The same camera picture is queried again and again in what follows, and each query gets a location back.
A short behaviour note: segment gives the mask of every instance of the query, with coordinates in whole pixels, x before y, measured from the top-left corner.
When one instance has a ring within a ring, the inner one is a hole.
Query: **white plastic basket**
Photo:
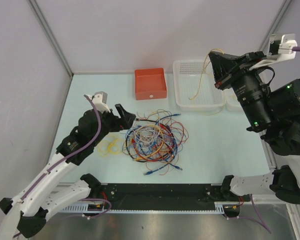
[[[237,96],[233,89],[225,89],[225,107],[229,111],[237,112],[237,111],[243,111],[240,103],[238,102]]]
[[[214,78],[207,74],[202,75],[198,95],[189,99],[198,90],[203,64],[202,59],[173,63],[175,101],[182,111],[219,111],[226,103],[223,91],[215,88]],[[213,75],[212,67],[209,66],[206,72]]]

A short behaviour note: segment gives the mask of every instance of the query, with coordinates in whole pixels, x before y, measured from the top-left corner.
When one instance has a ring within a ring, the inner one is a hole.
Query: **plastic container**
[[[182,111],[220,111],[226,103],[223,91],[215,88],[211,65],[202,75],[198,95],[190,100],[198,91],[200,75],[204,61],[177,60],[173,63],[173,82],[176,104]]]
[[[232,112],[243,111],[240,103],[238,102],[237,96],[233,89],[225,89],[225,107],[227,110]]]
[[[135,99],[165,99],[167,85],[163,68],[137,69],[135,76]]]

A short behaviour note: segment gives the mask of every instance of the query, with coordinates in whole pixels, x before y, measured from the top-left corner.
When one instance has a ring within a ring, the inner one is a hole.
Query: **red wire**
[[[242,206],[245,203],[245,200],[242,198],[242,196],[239,196],[239,207]]]

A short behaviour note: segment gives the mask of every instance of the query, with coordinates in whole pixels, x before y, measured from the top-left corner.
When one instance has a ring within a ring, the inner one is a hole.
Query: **metal floor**
[[[71,217],[48,223],[34,240],[295,240],[285,205],[259,205],[272,231],[246,219],[227,221],[212,214],[106,214],[86,220]],[[258,219],[251,205],[242,216]]]

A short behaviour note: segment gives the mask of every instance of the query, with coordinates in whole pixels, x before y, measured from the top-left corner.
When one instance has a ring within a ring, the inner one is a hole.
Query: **light blue table surface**
[[[91,109],[84,94],[104,91],[107,105],[122,106],[131,113],[149,114],[157,109],[181,113],[175,117],[189,132],[189,139],[179,154],[178,166],[166,175],[159,172],[144,176],[144,163],[134,162],[124,154],[100,156],[97,149],[83,163],[67,175],[63,183],[74,183],[90,173],[102,183],[152,184],[219,184],[226,175],[254,176],[269,172],[259,135],[246,131],[248,120],[243,112],[222,112],[207,116],[204,112],[181,112],[176,105],[172,74],[165,76],[168,89],[166,99],[135,99],[133,74],[74,75],[67,96],[52,154],[64,137],[78,124],[83,113]],[[114,133],[116,138],[125,135]]]

